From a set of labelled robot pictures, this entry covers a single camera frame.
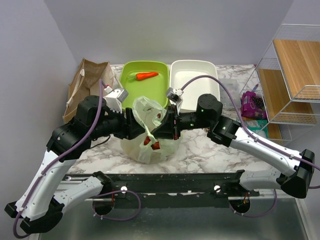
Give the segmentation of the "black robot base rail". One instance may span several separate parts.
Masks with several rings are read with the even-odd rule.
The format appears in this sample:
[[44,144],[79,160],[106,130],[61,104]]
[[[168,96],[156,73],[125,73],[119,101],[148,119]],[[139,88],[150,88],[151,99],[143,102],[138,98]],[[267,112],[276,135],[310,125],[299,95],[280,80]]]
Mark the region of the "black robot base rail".
[[113,197],[95,197],[98,207],[116,209],[143,208],[227,208],[228,198],[240,200],[257,197],[259,193],[240,185],[243,171],[234,173],[107,173],[109,182],[103,193],[127,187],[129,193],[115,193]]

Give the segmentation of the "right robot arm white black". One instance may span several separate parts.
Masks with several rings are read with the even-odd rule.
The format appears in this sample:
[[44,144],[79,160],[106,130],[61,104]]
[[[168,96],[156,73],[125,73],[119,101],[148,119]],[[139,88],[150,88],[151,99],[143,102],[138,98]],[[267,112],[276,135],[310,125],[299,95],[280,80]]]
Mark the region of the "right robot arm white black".
[[230,183],[230,191],[241,196],[254,189],[279,189],[304,199],[315,169],[315,154],[308,149],[293,150],[278,145],[251,131],[238,121],[222,115],[223,104],[212,94],[202,94],[194,112],[178,112],[168,107],[158,127],[156,139],[177,140],[183,130],[207,128],[207,137],[218,145],[246,152],[271,165],[272,170],[244,171]]

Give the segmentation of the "red cherry tomato bunch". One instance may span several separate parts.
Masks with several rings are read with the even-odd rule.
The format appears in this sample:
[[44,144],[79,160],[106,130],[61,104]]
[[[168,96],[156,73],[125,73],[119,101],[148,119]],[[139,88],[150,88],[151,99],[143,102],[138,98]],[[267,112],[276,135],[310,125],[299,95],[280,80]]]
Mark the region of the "red cherry tomato bunch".
[[145,138],[143,145],[151,147],[152,150],[159,150],[160,149],[160,143],[158,141],[155,143],[151,143],[151,139],[148,136]]

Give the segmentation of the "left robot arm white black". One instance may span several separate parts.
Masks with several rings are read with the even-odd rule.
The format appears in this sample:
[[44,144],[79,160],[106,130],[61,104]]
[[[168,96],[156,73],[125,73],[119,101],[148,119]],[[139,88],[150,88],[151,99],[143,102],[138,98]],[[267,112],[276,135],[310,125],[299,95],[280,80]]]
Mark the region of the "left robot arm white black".
[[6,205],[5,212],[14,219],[14,236],[22,239],[52,230],[66,211],[88,198],[126,193],[126,188],[116,186],[101,171],[63,193],[56,190],[93,141],[111,135],[132,140],[143,132],[131,108],[117,112],[109,100],[96,95],[85,97],[78,104],[75,116],[52,132],[42,163],[25,193]]

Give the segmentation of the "green avocado print plastic bag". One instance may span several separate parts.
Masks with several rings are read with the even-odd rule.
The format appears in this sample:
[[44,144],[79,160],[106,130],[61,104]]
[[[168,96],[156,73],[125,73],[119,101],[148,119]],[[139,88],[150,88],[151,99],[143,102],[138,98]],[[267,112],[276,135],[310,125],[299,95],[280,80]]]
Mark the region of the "green avocado print plastic bag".
[[[157,164],[166,161],[168,156],[178,150],[181,140],[155,138],[151,132],[160,125],[167,110],[157,101],[145,96],[134,100],[132,110],[135,120],[144,128],[145,132],[132,140],[122,139],[120,141],[122,150],[131,159],[143,164]],[[152,150],[150,146],[144,146],[144,140],[147,136],[152,144],[159,142],[160,149]]]

